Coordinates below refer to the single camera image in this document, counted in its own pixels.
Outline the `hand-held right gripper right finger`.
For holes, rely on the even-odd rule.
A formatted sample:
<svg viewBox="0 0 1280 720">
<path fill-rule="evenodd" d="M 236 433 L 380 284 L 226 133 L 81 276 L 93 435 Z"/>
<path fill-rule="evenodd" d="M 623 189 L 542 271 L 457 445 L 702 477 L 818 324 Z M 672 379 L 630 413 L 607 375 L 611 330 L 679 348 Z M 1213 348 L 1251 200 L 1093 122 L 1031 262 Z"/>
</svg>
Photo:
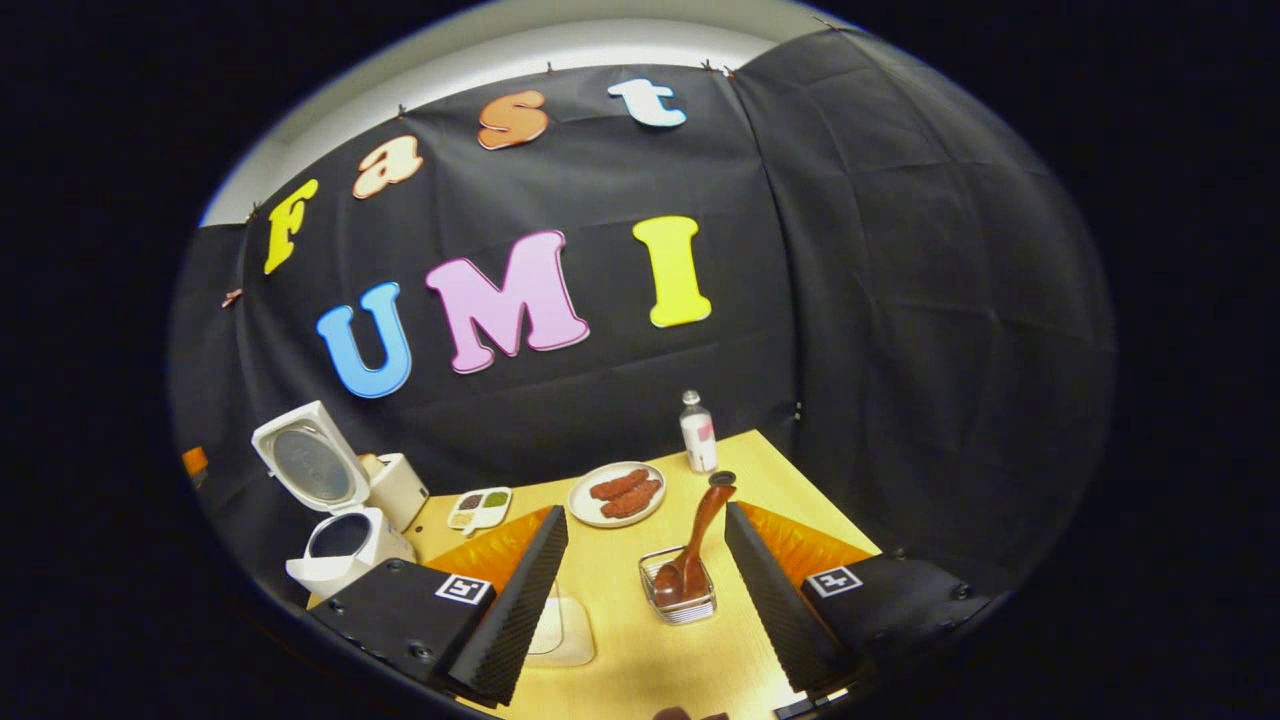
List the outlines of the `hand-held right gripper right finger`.
<svg viewBox="0 0 1280 720">
<path fill-rule="evenodd" d="M 788 684 L 809 696 L 904 675 L 991 603 L 925 559 L 869 555 L 746 502 L 730 503 L 724 541 Z"/>
</svg>

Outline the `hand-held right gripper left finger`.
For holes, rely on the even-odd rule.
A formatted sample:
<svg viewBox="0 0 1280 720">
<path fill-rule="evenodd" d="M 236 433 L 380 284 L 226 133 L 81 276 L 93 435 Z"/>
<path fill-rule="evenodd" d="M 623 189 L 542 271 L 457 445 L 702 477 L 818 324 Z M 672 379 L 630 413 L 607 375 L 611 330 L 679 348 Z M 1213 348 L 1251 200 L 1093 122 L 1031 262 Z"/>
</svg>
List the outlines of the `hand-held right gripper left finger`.
<svg viewBox="0 0 1280 720">
<path fill-rule="evenodd" d="M 564 507 L 547 506 L 428 565 L 387 560 L 308 615 L 420 685 L 508 705 L 567 544 Z"/>
</svg>

